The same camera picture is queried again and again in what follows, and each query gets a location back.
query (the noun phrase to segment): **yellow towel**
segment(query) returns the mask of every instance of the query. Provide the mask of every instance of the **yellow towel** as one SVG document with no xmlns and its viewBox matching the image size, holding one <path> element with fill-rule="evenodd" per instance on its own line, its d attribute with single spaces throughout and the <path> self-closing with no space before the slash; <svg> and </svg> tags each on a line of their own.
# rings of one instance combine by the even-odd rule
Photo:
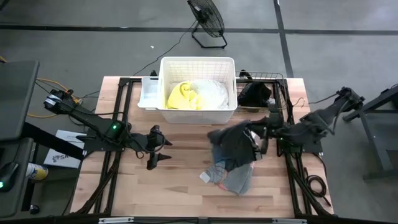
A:
<svg viewBox="0 0 398 224">
<path fill-rule="evenodd" d="M 167 100 L 168 109 L 200 110 L 203 107 L 203 98 L 191 90 L 190 82 L 181 82 L 174 87 Z"/>
</svg>

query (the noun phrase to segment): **can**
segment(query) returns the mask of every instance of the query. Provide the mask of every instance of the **can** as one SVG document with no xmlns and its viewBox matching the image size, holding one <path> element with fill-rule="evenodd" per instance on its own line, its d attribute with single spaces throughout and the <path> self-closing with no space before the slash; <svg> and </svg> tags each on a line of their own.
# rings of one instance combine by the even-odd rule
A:
<svg viewBox="0 0 398 224">
<path fill-rule="evenodd" d="M 32 180 L 42 180 L 49 174 L 49 170 L 37 164 L 29 163 L 26 169 L 26 177 Z"/>
</svg>

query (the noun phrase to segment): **fan stand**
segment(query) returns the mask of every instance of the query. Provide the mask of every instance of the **fan stand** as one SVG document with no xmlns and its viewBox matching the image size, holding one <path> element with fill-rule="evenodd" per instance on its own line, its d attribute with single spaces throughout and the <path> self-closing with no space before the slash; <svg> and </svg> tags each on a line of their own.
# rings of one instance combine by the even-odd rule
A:
<svg viewBox="0 0 398 224">
<path fill-rule="evenodd" d="M 192 31 L 192 38 L 194 38 L 195 41 L 198 42 L 198 44 L 200 45 L 201 48 L 205 48 L 205 49 L 217 49 L 217 48 L 221 48 L 221 49 L 224 49 L 224 48 L 228 45 L 228 43 L 226 42 L 226 39 L 225 39 L 225 37 L 224 37 L 224 34 L 221 34 L 221 37 L 223 38 L 223 40 L 224 40 L 224 42 L 225 42 L 225 45 L 223 45 L 223 46 L 203 46 L 203 44 L 201 44 L 201 42 L 195 37 L 195 35 L 193 35 L 193 34 L 198 30 L 198 26 L 199 26 L 199 22 L 197 23 L 197 25 L 195 26 L 195 28 L 194 28 L 193 31 Z"/>
</svg>

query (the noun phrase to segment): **wire mesh basket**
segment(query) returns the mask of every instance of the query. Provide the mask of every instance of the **wire mesh basket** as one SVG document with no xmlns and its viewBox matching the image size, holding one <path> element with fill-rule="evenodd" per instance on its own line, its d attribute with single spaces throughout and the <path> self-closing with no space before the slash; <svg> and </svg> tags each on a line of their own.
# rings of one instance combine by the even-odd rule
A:
<svg viewBox="0 0 398 224">
<path fill-rule="evenodd" d="M 287 109 L 287 103 L 283 94 L 287 93 L 285 78 L 281 73 L 274 72 L 247 72 L 241 70 L 236 72 L 236 88 L 237 94 L 241 94 L 244 87 L 249 83 L 262 82 L 271 90 L 270 100 L 275 100 L 277 108 L 281 111 Z M 253 107 L 238 105 L 236 110 L 238 113 L 268 113 L 268 107 Z"/>
</svg>

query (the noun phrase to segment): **white cloth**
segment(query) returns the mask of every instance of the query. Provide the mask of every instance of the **white cloth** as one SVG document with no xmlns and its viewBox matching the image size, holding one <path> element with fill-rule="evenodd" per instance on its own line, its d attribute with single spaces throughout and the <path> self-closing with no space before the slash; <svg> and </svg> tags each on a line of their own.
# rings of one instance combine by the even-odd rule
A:
<svg viewBox="0 0 398 224">
<path fill-rule="evenodd" d="M 228 91 L 225 85 L 215 80 L 192 81 L 191 89 L 203 98 L 203 110 L 227 110 Z"/>
</svg>

